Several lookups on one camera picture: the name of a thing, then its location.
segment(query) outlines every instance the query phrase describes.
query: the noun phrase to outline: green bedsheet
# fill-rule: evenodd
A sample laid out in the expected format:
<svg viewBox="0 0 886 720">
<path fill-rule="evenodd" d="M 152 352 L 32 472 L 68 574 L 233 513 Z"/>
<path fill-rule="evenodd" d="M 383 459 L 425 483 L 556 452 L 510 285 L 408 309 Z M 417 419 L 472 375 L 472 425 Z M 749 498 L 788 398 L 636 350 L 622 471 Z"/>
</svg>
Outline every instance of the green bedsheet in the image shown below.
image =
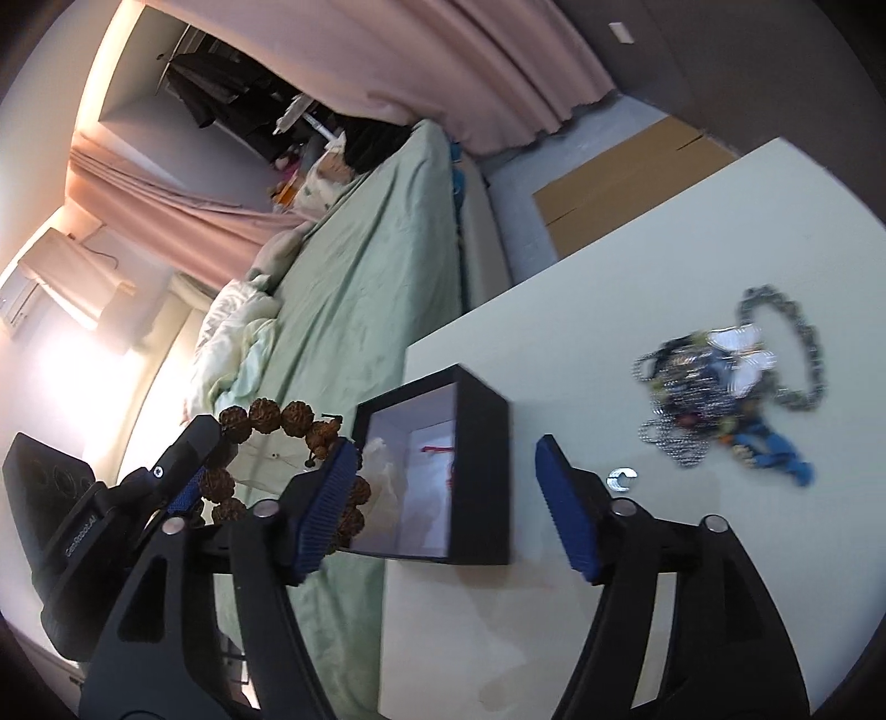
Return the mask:
<svg viewBox="0 0 886 720">
<path fill-rule="evenodd" d="M 352 188 L 314 232 L 276 297 L 278 339 L 258 397 L 340 414 L 399 386 L 406 348 L 461 312 L 449 143 L 434 123 Z M 253 435 L 230 470 L 247 505 L 278 495 L 307 450 Z M 378 717 L 384 561 L 339 552 L 290 598 L 342 718 Z M 229 578 L 216 580 L 221 630 L 239 643 Z"/>
</svg>

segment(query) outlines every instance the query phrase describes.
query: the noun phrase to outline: air conditioner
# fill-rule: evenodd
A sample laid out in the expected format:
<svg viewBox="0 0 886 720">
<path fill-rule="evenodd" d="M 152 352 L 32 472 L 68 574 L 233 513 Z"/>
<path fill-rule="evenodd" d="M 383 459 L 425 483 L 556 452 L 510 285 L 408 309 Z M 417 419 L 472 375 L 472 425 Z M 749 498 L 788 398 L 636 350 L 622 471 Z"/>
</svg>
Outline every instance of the air conditioner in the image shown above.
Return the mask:
<svg viewBox="0 0 886 720">
<path fill-rule="evenodd" d="M 0 287 L 0 325 L 8 334 L 13 335 L 19 329 L 41 292 L 36 281 L 19 268 L 12 271 Z"/>
</svg>

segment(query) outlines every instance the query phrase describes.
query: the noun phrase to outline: blue gripper pad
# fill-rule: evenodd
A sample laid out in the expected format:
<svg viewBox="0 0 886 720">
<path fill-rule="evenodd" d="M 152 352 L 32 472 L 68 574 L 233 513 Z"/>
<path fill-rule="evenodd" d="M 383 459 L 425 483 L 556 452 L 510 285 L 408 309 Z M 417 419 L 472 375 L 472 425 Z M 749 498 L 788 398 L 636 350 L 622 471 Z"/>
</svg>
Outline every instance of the blue gripper pad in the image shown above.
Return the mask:
<svg viewBox="0 0 886 720">
<path fill-rule="evenodd" d="M 553 438 L 543 437 L 535 445 L 535 477 L 548 503 L 569 564 L 592 583 L 601 570 L 596 523 L 580 503 L 572 468 Z"/>
<path fill-rule="evenodd" d="M 324 461 L 319 472 L 325 473 L 323 484 L 299 524 L 299 552 L 292 567 L 299 578 L 319 570 L 329 550 L 357 477 L 354 444 L 342 442 L 336 455 Z"/>
<path fill-rule="evenodd" d="M 200 478 L 202 478 L 205 473 L 206 469 L 204 467 L 197 470 L 197 474 L 188 481 L 188 484 L 184 486 L 182 492 L 176 496 L 175 500 L 169 503 L 167 506 L 167 515 L 186 513 L 194 506 L 194 504 L 200 499 Z"/>
</svg>

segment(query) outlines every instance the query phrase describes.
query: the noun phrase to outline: cardboard box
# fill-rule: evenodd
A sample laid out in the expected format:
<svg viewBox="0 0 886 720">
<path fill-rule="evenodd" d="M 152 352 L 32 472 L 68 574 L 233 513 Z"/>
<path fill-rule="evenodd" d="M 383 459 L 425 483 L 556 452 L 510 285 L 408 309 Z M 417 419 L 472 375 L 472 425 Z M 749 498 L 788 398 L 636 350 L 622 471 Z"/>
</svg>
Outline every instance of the cardboard box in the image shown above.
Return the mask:
<svg viewBox="0 0 886 720">
<path fill-rule="evenodd" d="M 361 403 L 354 442 L 385 509 L 367 505 L 350 552 L 509 563 L 510 409 L 494 390 L 453 365 Z"/>
<path fill-rule="evenodd" d="M 734 159 L 700 130 L 667 117 L 546 185 L 535 203 L 562 259 Z"/>
</svg>

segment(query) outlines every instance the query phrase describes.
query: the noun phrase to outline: black box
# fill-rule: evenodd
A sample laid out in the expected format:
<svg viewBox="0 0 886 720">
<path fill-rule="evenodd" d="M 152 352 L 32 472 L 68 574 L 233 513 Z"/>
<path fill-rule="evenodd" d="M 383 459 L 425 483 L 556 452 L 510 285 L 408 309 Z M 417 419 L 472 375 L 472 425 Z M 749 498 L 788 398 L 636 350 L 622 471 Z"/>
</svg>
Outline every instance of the black box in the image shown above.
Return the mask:
<svg viewBox="0 0 886 720">
<path fill-rule="evenodd" d="M 460 365 L 361 403 L 354 442 L 397 468 L 393 524 L 351 552 L 450 565 L 510 561 L 510 407 Z"/>
</svg>

